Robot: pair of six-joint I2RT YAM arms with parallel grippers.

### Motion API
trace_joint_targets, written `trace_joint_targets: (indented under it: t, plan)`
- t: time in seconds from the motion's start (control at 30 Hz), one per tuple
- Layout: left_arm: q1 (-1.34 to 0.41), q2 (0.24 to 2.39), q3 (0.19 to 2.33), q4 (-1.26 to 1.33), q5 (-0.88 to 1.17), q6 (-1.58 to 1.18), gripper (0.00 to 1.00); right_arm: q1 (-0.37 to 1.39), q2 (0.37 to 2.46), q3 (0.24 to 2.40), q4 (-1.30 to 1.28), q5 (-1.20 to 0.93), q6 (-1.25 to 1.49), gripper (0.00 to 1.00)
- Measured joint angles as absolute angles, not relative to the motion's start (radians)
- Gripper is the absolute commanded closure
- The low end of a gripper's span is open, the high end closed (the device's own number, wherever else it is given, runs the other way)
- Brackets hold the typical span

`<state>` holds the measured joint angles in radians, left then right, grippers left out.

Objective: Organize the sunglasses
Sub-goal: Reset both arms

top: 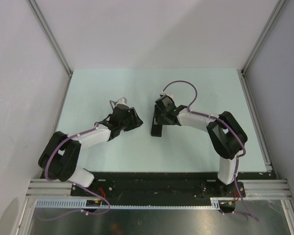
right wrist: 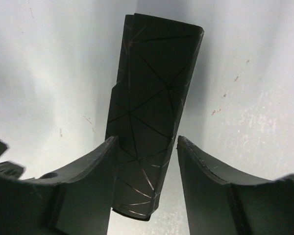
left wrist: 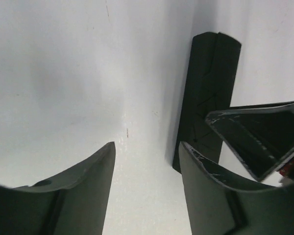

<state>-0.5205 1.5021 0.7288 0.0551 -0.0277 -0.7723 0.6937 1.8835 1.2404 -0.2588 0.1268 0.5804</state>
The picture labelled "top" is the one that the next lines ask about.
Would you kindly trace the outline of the black glasses case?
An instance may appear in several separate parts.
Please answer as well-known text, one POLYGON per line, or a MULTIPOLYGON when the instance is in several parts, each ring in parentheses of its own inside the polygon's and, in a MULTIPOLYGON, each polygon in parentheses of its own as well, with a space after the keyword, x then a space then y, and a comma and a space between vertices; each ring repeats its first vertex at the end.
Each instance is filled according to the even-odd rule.
POLYGON ((151 125, 151 136, 152 137, 162 137, 162 128, 163 126, 159 123, 160 110, 157 105, 154 105, 154 113, 152 118, 152 125, 151 125))

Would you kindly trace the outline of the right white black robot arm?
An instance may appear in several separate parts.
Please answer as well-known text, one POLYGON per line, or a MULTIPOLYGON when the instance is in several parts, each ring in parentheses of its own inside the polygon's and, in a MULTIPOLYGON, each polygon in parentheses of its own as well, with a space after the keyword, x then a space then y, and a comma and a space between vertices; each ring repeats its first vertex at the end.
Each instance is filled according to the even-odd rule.
POLYGON ((188 126, 207 132, 214 150, 220 156, 220 167, 216 184, 217 193, 228 196, 234 190, 239 153, 246 153, 247 134, 234 116, 224 111, 218 116, 192 111, 185 105, 176 106, 168 95, 160 96, 154 105, 151 136, 161 137, 164 125, 188 126))

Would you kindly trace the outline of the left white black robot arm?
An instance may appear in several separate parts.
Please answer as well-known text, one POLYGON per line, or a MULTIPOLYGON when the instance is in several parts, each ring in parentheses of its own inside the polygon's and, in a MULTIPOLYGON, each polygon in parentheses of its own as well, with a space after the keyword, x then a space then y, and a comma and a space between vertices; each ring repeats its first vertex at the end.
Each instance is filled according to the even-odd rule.
POLYGON ((38 160, 47 180, 59 180, 80 185, 84 193, 92 196, 98 191, 94 175, 77 166, 80 152, 99 143, 118 137, 122 131, 128 132, 143 125, 135 108, 117 104, 112 114, 96 122, 94 127, 71 136, 57 131, 53 133, 38 160))

